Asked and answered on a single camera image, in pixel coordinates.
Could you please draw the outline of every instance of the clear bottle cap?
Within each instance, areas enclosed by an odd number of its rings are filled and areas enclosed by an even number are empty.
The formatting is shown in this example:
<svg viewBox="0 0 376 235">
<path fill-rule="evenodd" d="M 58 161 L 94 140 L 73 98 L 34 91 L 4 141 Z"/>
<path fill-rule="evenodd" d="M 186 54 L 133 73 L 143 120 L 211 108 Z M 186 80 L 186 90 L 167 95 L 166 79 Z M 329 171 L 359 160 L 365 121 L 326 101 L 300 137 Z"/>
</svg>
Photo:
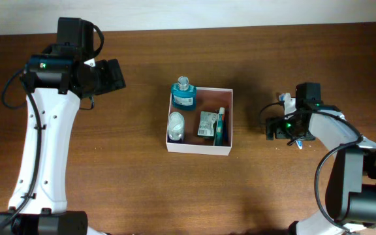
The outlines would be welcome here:
<svg viewBox="0 0 376 235">
<path fill-rule="evenodd" d="M 179 112 L 173 112 L 169 115 L 168 136 L 171 140 L 178 141 L 183 139 L 185 132 L 185 120 Z"/>
<path fill-rule="evenodd" d="M 189 88 L 189 80 L 186 76 L 180 76 L 178 78 L 178 87 L 181 91 L 186 91 Z"/>
</svg>

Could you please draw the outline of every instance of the white label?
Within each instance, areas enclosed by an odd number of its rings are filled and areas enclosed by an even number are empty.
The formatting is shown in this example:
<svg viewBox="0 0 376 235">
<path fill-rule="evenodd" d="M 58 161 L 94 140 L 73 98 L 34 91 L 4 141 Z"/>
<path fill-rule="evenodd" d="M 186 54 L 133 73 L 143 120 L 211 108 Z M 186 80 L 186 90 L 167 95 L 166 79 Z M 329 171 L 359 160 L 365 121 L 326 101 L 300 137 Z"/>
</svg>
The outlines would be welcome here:
<svg viewBox="0 0 376 235">
<path fill-rule="evenodd" d="M 174 101 L 175 103 L 179 104 L 179 105 L 184 105 L 184 106 L 190 106 L 190 105 L 193 105 L 194 103 L 194 98 L 181 98 L 181 97 L 177 97 L 176 95 L 174 95 Z"/>
<path fill-rule="evenodd" d="M 210 112 L 201 112 L 200 127 L 198 128 L 199 136 L 214 136 L 214 123 L 217 121 L 218 114 Z"/>
</svg>

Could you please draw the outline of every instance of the brown table surface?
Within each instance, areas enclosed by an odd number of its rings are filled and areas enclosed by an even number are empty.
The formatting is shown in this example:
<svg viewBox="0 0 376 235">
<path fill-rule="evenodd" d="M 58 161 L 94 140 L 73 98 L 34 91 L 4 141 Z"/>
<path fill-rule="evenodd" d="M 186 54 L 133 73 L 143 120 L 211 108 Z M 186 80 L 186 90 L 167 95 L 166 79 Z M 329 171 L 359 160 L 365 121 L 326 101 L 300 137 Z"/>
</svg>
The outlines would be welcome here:
<svg viewBox="0 0 376 235">
<path fill-rule="evenodd" d="M 0 37 L 0 96 L 14 71 L 53 42 L 54 34 Z M 87 212 L 97 230 L 229 234 L 287 228 L 316 212 L 313 176 L 326 149 L 319 141 L 303 150 L 266 141 L 257 120 L 265 104 L 302 82 L 321 83 L 323 101 L 376 141 L 376 23 L 108 32 L 98 59 L 112 58 L 127 88 L 78 112 L 67 164 L 68 209 Z M 234 90 L 228 157 L 167 152 L 170 86 L 181 75 Z M 19 82 L 8 93 L 12 103 L 25 97 Z M 18 177 L 26 113 L 0 101 L 0 211 Z"/>
</svg>

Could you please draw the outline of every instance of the white background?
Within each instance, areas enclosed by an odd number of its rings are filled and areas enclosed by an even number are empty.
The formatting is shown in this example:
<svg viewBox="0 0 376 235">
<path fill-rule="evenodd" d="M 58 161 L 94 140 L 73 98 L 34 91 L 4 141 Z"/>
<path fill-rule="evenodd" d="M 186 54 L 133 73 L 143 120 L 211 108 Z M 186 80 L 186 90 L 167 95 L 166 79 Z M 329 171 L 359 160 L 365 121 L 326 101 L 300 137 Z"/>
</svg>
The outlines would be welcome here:
<svg viewBox="0 0 376 235">
<path fill-rule="evenodd" d="M 0 35 L 55 33 L 60 16 L 102 31 L 376 22 L 376 1 L 0 0 Z"/>
</svg>

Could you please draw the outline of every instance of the white cardboard box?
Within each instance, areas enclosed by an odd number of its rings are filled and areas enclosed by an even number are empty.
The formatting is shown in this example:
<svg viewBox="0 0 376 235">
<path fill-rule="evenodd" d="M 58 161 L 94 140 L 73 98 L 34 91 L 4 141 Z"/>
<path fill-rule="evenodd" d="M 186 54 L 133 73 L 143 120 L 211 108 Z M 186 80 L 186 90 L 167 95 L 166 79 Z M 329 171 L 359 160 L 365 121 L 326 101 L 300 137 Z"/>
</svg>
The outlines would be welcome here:
<svg viewBox="0 0 376 235">
<path fill-rule="evenodd" d="M 212 146 L 212 140 L 205 140 L 196 135 L 200 121 L 200 114 L 201 111 L 218 112 L 220 107 L 224 107 L 226 109 L 225 119 L 226 126 L 228 128 L 228 142 L 225 142 L 225 146 Z M 230 153 L 233 143 L 233 89 L 197 87 L 196 108 L 193 111 L 185 111 L 174 108 L 172 105 L 171 95 L 168 112 L 168 124 L 169 115 L 172 112 L 181 113 L 185 119 L 185 140 L 184 144 L 169 142 L 168 130 L 166 130 L 165 142 L 169 152 L 225 156 Z"/>
</svg>

